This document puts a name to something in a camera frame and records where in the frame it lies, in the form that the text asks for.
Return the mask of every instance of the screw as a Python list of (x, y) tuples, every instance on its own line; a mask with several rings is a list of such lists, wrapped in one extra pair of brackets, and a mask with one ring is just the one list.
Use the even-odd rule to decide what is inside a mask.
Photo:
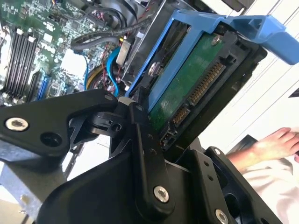
[(109, 96), (109, 95), (105, 95), (105, 98), (107, 99), (107, 100), (113, 100), (113, 98), (111, 97), (111, 96)]
[(212, 40), (212, 46), (217, 45), (220, 42), (220, 40), (221, 40), (220, 35), (214, 37), (214, 39)]
[(218, 149), (215, 149), (217, 155), (221, 155), (221, 152)]
[(136, 108), (137, 108), (138, 110), (140, 110), (140, 111), (143, 111), (143, 108), (142, 108), (142, 106), (140, 106), (140, 105), (137, 105)]
[(228, 217), (220, 209), (216, 209), (215, 215), (221, 224), (228, 224)]
[(22, 132), (25, 131), (29, 124), (22, 118), (10, 118), (5, 122), (5, 126), (12, 131)]
[(158, 199), (160, 202), (166, 203), (169, 201), (168, 192), (162, 186), (156, 186), (154, 188), (154, 195), (155, 195), (156, 199)]
[(149, 72), (148, 72), (148, 75), (149, 76), (153, 76), (153, 73), (154, 73), (154, 69), (155, 69), (155, 67), (156, 67), (156, 62), (154, 62), (152, 65), (151, 65), (151, 67), (149, 68)]
[(157, 155), (157, 152), (156, 152), (153, 148), (151, 148), (151, 149), (149, 150), (149, 152), (150, 152), (151, 154), (153, 154), (153, 155)]

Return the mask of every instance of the black metal bracket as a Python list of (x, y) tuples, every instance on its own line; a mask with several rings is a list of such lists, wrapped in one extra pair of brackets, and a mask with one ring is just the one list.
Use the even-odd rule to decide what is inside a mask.
[(175, 199), (159, 138), (150, 126), (146, 110), (131, 103), (129, 111), (136, 205), (146, 219), (163, 220), (174, 211)]
[[(19, 120), (8, 124), (11, 118)], [(0, 181), (15, 196), (22, 192), (19, 201), (37, 223), (280, 223), (220, 150), (187, 149), (178, 164), (165, 162), (147, 110), (136, 102), (86, 91), (1, 109), (0, 120), (0, 161), (15, 166)], [(47, 184), (64, 177), (58, 168), (70, 147), (101, 133), (111, 136), (110, 160), (58, 188)], [(45, 189), (32, 184), (35, 176), (48, 177)]]
[(238, 223), (281, 223), (221, 150), (209, 147), (205, 155), (213, 161), (229, 213)]
[[(56, 168), (70, 150), (75, 130), (71, 119), (100, 111), (112, 111), (117, 99), (103, 90), (75, 93), (0, 110), (0, 160), (48, 170)], [(27, 122), (23, 131), (10, 130), (9, 119)]]

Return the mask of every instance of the motherboard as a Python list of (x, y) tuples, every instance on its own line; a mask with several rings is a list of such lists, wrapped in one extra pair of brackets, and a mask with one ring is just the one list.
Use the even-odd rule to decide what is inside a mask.
[[(101, 64), (109, 44), (81, 52), (70, 48), (83, 34), (106, 30), (90, 14), (68, 19), (52, 0), (4, 0), (0, 3), (0, 105), (10, 106), (84, 90), (88, 71)], [(71, 2), (60, 7), (73, 17), (82, 10)]]

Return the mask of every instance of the white fabric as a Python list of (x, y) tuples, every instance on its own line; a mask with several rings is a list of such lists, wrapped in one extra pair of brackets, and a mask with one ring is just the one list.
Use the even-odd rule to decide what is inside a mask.
[(299, 184), (290, 161), (261, 162), (242, 174), (283, 224), (299, 223)]

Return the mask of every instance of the yellow cable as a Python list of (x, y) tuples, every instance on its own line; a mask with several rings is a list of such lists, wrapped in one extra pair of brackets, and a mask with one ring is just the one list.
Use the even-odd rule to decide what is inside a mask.
[(101, 71), (103, 70), (102, 66), (99, 66), (97, 69), (94, 70), (94, 72), (92, 72), (92, 74), (90, 75), (90, 77), (87, 80), (87, 84), (86, 84), (86, 88), (89, 88), (90, 83), (93, 81), (93, 79), (97, 76), (97, 74), (99, 74)]

